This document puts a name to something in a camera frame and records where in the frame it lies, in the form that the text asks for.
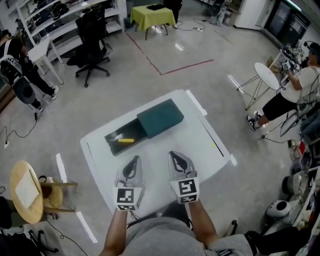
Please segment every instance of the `white cloth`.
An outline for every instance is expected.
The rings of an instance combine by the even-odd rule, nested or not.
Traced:
[[[312,91],[318,88],[320,85],[320,78],[317,78],[317,76],[319,74],[320,68],[315,66],[301,69],[295,76],[299,79],[302,90],[296,90],[290,81],[284,87],[285,90],[281,90],[281,95],[288,101],[297,103],[300,98],[303,98],[310,93],[311,86],[315,80],[316,81],[312,86]]]

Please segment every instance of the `person's arm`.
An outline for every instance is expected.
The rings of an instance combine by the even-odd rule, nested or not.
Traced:
[[[288,77],[289,77],[289,79],[290,79],[290,82],[291,82],[292,85],[293,85],[293,88],[294,88],[296,91],[302,90],[302,86],[301,86],[301,84],[300,84],[299,79],[296,78],[296,77],[290,72],[289,69],[286,71],[286,73],[287,73],[287,75],[288,75]]]
[[[124,252],[126,245],[127,215],[127,211],[115,210],[106,234],[103,251],[99,256],[118,256]]]
[[[214,224],[200,201],[189,203],[193,231],[206,248],[219,239]]]

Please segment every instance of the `person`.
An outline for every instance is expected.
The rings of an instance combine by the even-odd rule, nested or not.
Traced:
[[[175,20],[175,24],[173,25],[173,27],[175,29],[177,29],[178,28],[177,23],[178,23],[179,12],[182,7],[182,0],[163,0],[163,5],[164,5],[164,7],[172,10],[174,20]]]
[[[10,39],[10,33],[9,31],[3,30],[0,34],[0,58],[4,56],[5,53],[5,45]],[[17,38],[12,38],[9,44],[8,48],[8,55],[13,56],[15,59],[19,61],[22,67],[22,74],[35,86],[37,86],[43,93],[49,95],[52,100],[55,100],[57,98],[59,87],[54,86],[53,88],[50,87],[39,75],[36,68],[32,65],[32,68],[30,69],[29,65],[26,65],[25,58],[28,55],[28,49],[21,43],[21,41]],[[34,102],[31,103],[31,105],[37,109],[39,112],[42,112],[43,106],[42,103],[35,99]]]
[[[286,252],[303,247],[311,232],[286,228],[269,235],[255,231],[220,238],[200,201],[172,203],[161,217],[155,214],[131,223],[127,228],[127,211],[115,210],[99,256],[254,256]]]
[[[245,117],[246,122],[255,132],[261,126],[270,121],[286,114],[291,110],[297,109],[299,99],[308,96],[311,92],[317,91],[320,85],[320,45],[313,42],[309,47],[308,66],[300,70],[294,76],[288,69],[288,84],[281,89],[264,107],[263,115],[255,115]]]

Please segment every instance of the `yellow object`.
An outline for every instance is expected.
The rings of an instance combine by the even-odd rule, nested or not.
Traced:
[[[170,25],[176,24],[175,17],[172,10],[162,8],[159,10],[150,10],[149,5],[133,7],[131,10],[131,23],[135,21],[142,31],[146,31],[151,26],[163,25],[169,23]]]
[[[118,142],[134,143],[134,142],[135,142],[135,139],[134,139],[134,138],[120,138],[120,139],[118,139]]]

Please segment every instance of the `small table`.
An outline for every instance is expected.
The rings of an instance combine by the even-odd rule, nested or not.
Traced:
[[[25,208],[17,194],[16,194],[16,187],[19,184],[20,180],[25,175],[25,172],[31,173],[32,179],[34,181],[34,184],[36,188],[39,191],[39,195],[36,197],[34,202],[31,204],[29,208]],[[68,183],[48,183],[48,182],[40,182],[37,178],[36,172],[32,168],[32,166],[26,162],[26,161],[18,161],[15,163],[15,165],[12,168],[11,176],[10,176],[10,194],[11,199],[13,201],[14,207],[16,208],[17,212],[20,214],[20,216],[28,223],[34,224],[39,222],[42,219],[44,211],[47,212],[71,212],[74,213],[74,210],[68,210],[68,209],[59,209],[59,208],[51,208],[46,207],[47,202],[44,202],[44,194],[42,187],[63,187],[63,186],[76,186],[78,185],[75,182],[68,182]],[[57,192],[57,196],[61,197],[62,193],[60,191]]]
[[[47,57],[49,45],[51,45],[52,50],[55,53],[56,57],[58,58],[59,62],[61,64],[63,64],[64,62],[62,61],[62,58],[60,57],[54,43],[52,42],[52,40],[50,39],[49,36],[47,36],[45,39],[41,40],[39,44],[37,44],[35,47],[33,47],[28,52],[28,56],[29,56],[30,60],[38,66],[38,68],[42,72],[42,74],[45,75],[46,73],[39,65],[39,62],[41,62],[43,60],[47,64],[47,66],[49,67],[49,69],[51,70],[53,75],[56,77],[56,79],[59,81],[59,83],[63,85],[64,81],[60,78],[60,76],[56,72],[54,66],[52,66],[50,60]]]
[[[152,26],[160,24],[176,24],[174,14],[172,10],[168,8],[162,8],[159,10],[150,10],[147,7],[149,5],[133,7],[131,10],[131,23],[136,22],[135,31],[139,27],[140,30],[145,31],[145,40],[147,40],[148,29]]]
[[[257,62],[254,64],[254,69],[257,75],[249,79],[244,84],[240,85],[239,88],[236,89],[237,91],[241,91],[252,97],[248,106],[245,108],[245,110],[248,110],[249,108],[251,108],[269,89],[276,91],[280,87],[279,81],[276,78],[275,74],[267,66]],[[255,88],[253,95],[242,90],[242,87],[244,87],[247,84],[250,84],[251,82],[254,82],[257,79],[259,79],[259,82],[257,84],[257,87]],[[268,86],[268,88],[264,92],[259,94],[262,82],[264,82]]]
[[[184,118],[182,122],[151,138],[144,139],[127,150],[113,155],[105,136],[137,118],[137,114],[172,99]],[[230,160],[230,154],[203,113],[184,90],[163,95],[105,124],[81,139],[81,147],[100,193],[114,212],[114,187],[117,169],[133,156],[140,156],[144,197],[135,212],[148,216],[176,200],[170,190],[168,153],[177,151],[193,161],[199,182],[217,173]],[[128,216],[128,223],[134,219]]]

